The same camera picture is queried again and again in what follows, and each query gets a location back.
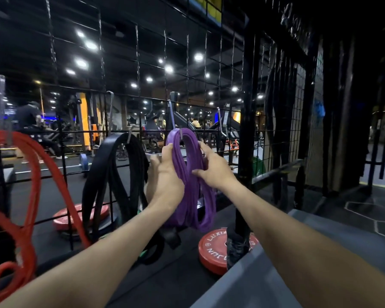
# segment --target ceiling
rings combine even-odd
[[[171,91],[184,103],[239,104],[243,24],[228,0],[222,26],[186,0],[0,0],[0,74],[8,103],[42,97],[49,114],[89,90],[113,91],[129,112],[149,98],[159,110]],[[260,93],[271,41],[262,43]]]

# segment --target ceiling light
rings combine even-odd
[[[201,53],[197,53],[194,55],[195,61],[202,61],[204,59],[204,56]]]
[[[67,69],[66,69],[66,72],[67,72],[69,75],[71,75],[71,76],[75,76],[75,75],[76,75],[76,72],[75,72],[74,70],[70,69],[70,68],[67,68]]]
[[[84,42],[84,45],[85,45],[89,50],[92,50],[92,51],[98,51],[98,46],[97,46],[97,44],[95,44],[95,42],[93,42],[93,41],[87,40],[87,41]]]
[[[80,37],[80,38],[84,38],[85,37],[85,35],[84,35],[84,32],[83,31],[81,31],[81,30],[76,30],[76,33],[77,33],[77,35]]]
[[[82,58],[76,58],[75,60],[74,60],[75,62],[76,62],[76,65],[79,67],[79,68],[81,68],[81,69],[83,69],[83,70],[87,70],[88,68],[89,68],[89,64],[88,64],[88,62],[86,62],[84,59],[82,59]]]
[[[174,68],[172,66],[170,66],[170,65],[165,66],[164,69],[168,73],[173,73],[174,72]]]

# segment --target black wire grid panel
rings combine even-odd
[[[94,133],[108,136],[110,121],[112,132],[128,130],[129,121],[137,126],[135,135],[148,135],[156,129],[143,130],[142,125],[148,126],[146,120],[152,117],[166,136],[170,92],[178,95],[175,111],[201,125],[214,123],[217,107],[228,119],[239,120],[243,99],[245,14],[231,0],[99,2],[8,0],[7,16],[0,16],[0,74],[6,76],[8,103],[42,101],[45,118],[55,120],[59,129],[66,183],[83,173],[68,171],[62,140],[68,100],[76,93],[84,93],[98,130],[68,133],[89,134],[90,139]],[[285,6],[271,6],[285,16]],[[283,24],[303,46],[302,25],[294,23],[293,15],[286,17]],[[268,171],[279,166],[280,156],[282,164],[296,159],[305,71],[266,34],[261,38],[254,157]],[[108,91],[114,93],[112,101]],[[228,134],[234,131],[228,124]],[[205,128],[199,132],[209,142],[220,134]],[[94,149],[92,140],[89,143]],[[214,146],[217,151],[231,149]],[[12,184],[29,181],[24,177]],[[114,202],[110,192],[110,211]],[[35,225],[54,219],[48,216]],[[71,225],[69,233],[73,249]]]

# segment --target black strap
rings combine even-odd
[[[127,139],[128,133],[114,133],[104,139],[93,159],[87,180],[84,184],[82,195],[83,226],[87,236],[93,242],[96,242],[99,238],[98,228],[101,222],[101,208],[104,202],[107,183],[117,201],[123,224],[137,215],[139,201],[141,201],[143,209],[148,205],[144,194],[144,182],[147,181],[148,178],[147,170],[149,162],[140,141],[134,135],[131,135],[128,144]],[[130,167],[129,195],[123,186],[116,165],[116,151],[121,144],[126,146],[128,152]],[[90,235],[88,227],[94,202],[93,225]],[[166,238],[171,248],[175,248],[180,244],[180,239],[177,234],[169,230],[160,229],[148,243],[146,247],[147,252],[140,259],[142,263],[151,264],[159,259],[164,249],[164,238]],[[155,251],[152,254],[149,253],[149,250],[152,250],[154,246],[156,247]]]

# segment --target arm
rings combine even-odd
[[[385,307],[385,275],[358,255],[278,210],[241,185],[224,158],[201,143],[209,166],[195,171],[241,212],[304,308]]]
[[[157,182],[149,206],[106,238],[31,281],[0,304],[3,307],[105,307],[119,283],[184,195],[172,164],[172,145],[155,159]]]

